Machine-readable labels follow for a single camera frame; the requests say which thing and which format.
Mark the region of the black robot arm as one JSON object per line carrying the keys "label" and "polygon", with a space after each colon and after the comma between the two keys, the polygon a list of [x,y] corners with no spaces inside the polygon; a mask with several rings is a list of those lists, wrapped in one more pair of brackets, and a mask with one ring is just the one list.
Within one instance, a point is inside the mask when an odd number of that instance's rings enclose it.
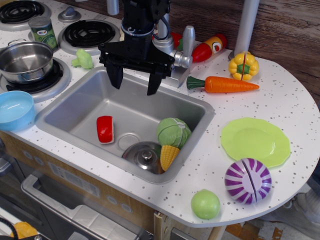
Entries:
{"label": "black robot arm", "polygon": [[101,43],[99,61],[110,83],[120,89],[123,69],[149,73],[147,95],[154,95],[162,80],[169,77],[174,57],[155,47],[155,25],[170,11],[169,0],[124,0],[121,29],[124,40]]}

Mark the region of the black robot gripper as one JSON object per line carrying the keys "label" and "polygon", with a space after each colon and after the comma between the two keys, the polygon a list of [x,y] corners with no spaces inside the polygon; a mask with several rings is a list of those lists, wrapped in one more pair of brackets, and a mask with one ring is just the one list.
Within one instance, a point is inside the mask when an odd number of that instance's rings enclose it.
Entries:
{"label": "black robot gripper", "polygon": [[124,40],[102,43],[98,46],[100,50],[100,61],[106,68],[110,83],[116,89],[121,88],[123,81],[123,69],[133,69],[150,73],[147,95],[157,93],[162,82],[164,70],[156,68],[151,62],[152,33],[155,24],[151,23],[145,27],[134,28],[133,24],[123,23],[121,30]]}

